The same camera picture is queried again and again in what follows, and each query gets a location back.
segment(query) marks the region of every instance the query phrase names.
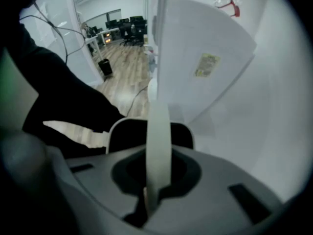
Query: paper sticker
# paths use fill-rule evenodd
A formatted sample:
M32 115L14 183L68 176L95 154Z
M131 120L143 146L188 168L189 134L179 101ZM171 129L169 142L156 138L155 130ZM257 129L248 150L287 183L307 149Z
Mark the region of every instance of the paper sticker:
M208 77L219 64L220 60L221 58L218 56L203 53L198 68L196 69L195 76Z

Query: white strap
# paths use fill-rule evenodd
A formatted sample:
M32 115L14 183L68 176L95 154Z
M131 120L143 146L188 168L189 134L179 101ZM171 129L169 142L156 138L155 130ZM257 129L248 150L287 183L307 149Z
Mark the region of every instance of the white strap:
M172 142L168 107L159 101L150 102L147 145L147 211L157 208L158 192L171 184Z

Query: black slot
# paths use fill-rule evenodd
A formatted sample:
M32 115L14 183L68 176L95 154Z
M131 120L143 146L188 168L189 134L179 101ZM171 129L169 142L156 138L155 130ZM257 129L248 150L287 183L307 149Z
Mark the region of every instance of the black slot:
M266 219L271 212L242 184L228 187L253 224Z
M93 168L92 164L83 164L83 165L71 167L70 170L72 171L72 173L76 173L76 172L83 171L83 170L89 170L91 168Z

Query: black trash can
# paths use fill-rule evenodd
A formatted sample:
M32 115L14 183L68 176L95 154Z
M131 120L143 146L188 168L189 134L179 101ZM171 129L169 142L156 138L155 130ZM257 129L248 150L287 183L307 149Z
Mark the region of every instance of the black trash can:
M109 75L113 74L110 62L107 58L104 59L103 61L100 61L98 64L99 64L99 67L105 76L109 76Z

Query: wooden floor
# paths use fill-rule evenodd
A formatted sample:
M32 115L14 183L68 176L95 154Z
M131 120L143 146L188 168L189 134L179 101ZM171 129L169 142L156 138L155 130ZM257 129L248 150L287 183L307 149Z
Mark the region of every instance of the wooden floor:
M101 52L104 58L109 59L113 76L95 89L103 93L120 113L126 116L133 98L150 81L147 57L143 53L143 47L119 46L119 42L106 45ZM98 66L100 59L97 54L94 54L93 60L102 74ZM136 97L129 117L146 118L148 110L149 102L145 89ZM107 144L107 133L98 134L81 126L59 121L47 121L44 124L88 147L102 147Z

